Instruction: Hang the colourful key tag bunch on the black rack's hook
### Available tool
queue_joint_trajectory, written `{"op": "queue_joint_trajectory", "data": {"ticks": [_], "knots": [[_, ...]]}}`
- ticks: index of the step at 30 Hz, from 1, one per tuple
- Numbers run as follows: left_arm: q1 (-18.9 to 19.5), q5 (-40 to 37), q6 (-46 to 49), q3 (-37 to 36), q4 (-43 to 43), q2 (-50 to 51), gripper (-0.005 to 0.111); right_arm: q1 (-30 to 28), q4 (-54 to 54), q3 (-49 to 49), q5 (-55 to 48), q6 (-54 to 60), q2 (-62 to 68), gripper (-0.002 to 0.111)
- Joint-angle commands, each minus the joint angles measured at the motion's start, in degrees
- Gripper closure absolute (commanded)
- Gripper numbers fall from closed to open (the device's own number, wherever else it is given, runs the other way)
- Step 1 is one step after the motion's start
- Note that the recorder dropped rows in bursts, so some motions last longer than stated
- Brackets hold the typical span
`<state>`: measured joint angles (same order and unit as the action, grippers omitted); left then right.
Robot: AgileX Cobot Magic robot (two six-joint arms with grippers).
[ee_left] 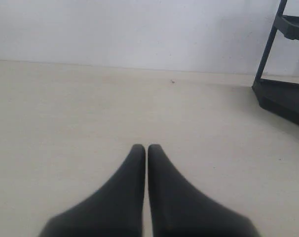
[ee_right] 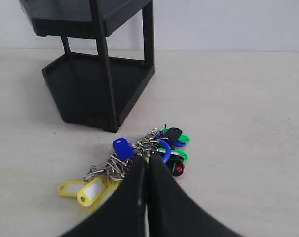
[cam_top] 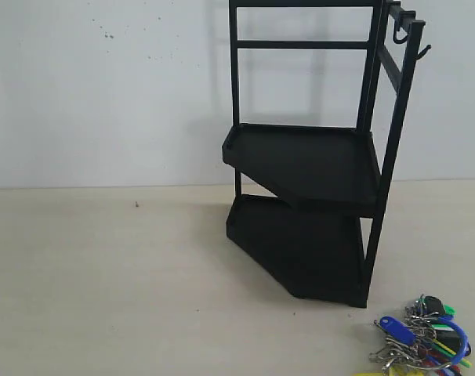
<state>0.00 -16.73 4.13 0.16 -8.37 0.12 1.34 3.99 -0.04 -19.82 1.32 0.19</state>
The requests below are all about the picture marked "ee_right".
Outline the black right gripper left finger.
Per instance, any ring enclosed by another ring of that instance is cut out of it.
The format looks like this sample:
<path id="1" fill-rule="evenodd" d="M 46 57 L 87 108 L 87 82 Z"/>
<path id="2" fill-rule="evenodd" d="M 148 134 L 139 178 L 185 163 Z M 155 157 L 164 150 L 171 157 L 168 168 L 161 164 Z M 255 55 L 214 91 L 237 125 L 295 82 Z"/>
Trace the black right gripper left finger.
<path id="1" fill-rule="evenodd" d="M 63 237 L 144 237 L 146 160 L 140 156 L 110 198 Z"/>

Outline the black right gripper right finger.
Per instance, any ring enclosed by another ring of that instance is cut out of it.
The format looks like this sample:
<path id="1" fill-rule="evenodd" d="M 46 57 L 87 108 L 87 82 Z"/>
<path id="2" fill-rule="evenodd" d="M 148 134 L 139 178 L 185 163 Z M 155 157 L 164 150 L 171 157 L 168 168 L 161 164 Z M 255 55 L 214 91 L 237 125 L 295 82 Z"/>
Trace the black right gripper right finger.
<path id="1" fill-rule="evenodd" d="M 240 237 L 197 205 L 175 181 L 162 158 L 148 163 L 148 221 L 151 237 Z"/>

